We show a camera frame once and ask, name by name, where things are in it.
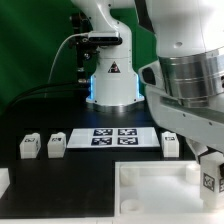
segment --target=blue light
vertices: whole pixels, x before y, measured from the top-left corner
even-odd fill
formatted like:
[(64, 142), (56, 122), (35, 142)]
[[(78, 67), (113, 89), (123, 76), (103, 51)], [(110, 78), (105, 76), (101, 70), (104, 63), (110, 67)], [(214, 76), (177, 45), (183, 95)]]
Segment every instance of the blue light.
[(137, 89), (137, 97), (140, 98), (141, 94), (139, 92), (139, 76), (136, 75), (136, 77), (137, 77), (137, 88), (136, 88)]
[(93, 100), (93, 76), (90, 78), (90, 95), (88, 97), (90, 100)]

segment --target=green backdrop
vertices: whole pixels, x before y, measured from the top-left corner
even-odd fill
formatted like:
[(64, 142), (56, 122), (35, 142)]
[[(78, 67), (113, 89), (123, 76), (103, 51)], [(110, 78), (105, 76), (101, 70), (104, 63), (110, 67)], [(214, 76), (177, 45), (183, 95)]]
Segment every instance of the green backdrop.
[[(19, 93), (45, 84), (58, 47), (72, 33), (70, 0), (0, 1), (0, 113)], [(134, 9), (112, 10), (133, 33), (133, 68), (154, 61), (155, 39), (140, 28)], [(75, 50), (62, 51), (52, 82), (75, 78)], [(93, 62), (87, 65), (94, 71)]]

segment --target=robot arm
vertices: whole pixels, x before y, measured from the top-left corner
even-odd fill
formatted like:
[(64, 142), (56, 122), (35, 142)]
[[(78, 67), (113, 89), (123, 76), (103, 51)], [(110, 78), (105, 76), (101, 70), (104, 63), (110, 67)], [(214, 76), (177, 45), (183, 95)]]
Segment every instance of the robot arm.
[(147, 6), (157, 38), (158, 61), (141, 69), (155, 75), (156, 85), (146, 87), (155, 121), (224, 153), (224, 2), (137, 2)]
[(87, 106), (102, 112), (125, 112), (144, 100), (139, 94), (138, 75), (132, 68), (131, 30), (114, 19), (113, 8), (134, 7), (134, 0), (71, 0), (87, 16), (93, 31), (89, 41), (105, 35), (122, 38), (117, 46), (99, 46), (98, 63), (91, 77), (91, 94)]

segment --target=black sticker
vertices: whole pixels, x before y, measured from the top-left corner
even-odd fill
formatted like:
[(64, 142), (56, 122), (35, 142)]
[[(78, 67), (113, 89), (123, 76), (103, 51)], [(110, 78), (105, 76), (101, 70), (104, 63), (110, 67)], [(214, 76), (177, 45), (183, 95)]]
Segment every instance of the black sticker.
[(138, 138), (118, 138), (118, 145), (138, 145)]
[(112, 145), (112, 138), (93, 138), (91, 146)]
[(111, 65), (111, 67), (110, 67), (108, 73), (121, 73), (121, 72), (120, 72), (120, 69), (118, 68), (118, 66), (117, 66), (117, 64), (116, 64), (116, 62), (114, 62), (114, 63)]
[(165, 140), (166, 140), (166, 141), (174, 141), (175, 138), (174, 138), (174, 137), (165, 137)]
[(215, 179), (206, 173), (204, 173), (203, 185), (209, 190), (215, 191)]
[(137, 135), (137, 129), (118, 129), (118, 135)]
[(52, 142), (60, 142), (62, 138), (52, 138)]
[(95, 129), (94, 136), (113, 135), (113, 129)]
[(27, 138), (26, 140), (25, 140), (25, 142), (34, 142), (35, 141), (35, 138)]
[(219, 192), (223, 192), (224, 191), (224, 179), (220, 180), (220, 185), (219, 185)]

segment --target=small white cube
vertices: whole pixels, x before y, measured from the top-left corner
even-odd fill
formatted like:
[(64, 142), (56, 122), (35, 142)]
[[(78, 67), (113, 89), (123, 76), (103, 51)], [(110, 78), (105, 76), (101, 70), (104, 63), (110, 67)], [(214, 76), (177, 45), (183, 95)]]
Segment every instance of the small white cube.
[(40, 134), (26, 135), (20, 143), (21, 159), (35, 159), (40, 150)]
[(224, 208), (224, 178), (219, 169), (223, 163), (224, 157), (220, 152), (201, 157), (200, 197), (213, 209)]
[(9, 170), (6, 168), (0, 169), (0, 198), (3, 196), (10, 184)]
[(179, 141), (175, 133), (162, 133), (162, 150), (164, 157), (179, 157)]
[(49, 158), (63, 158), (66, 149), (66, 135), (62, 132), (52, 134), (47, 147)]

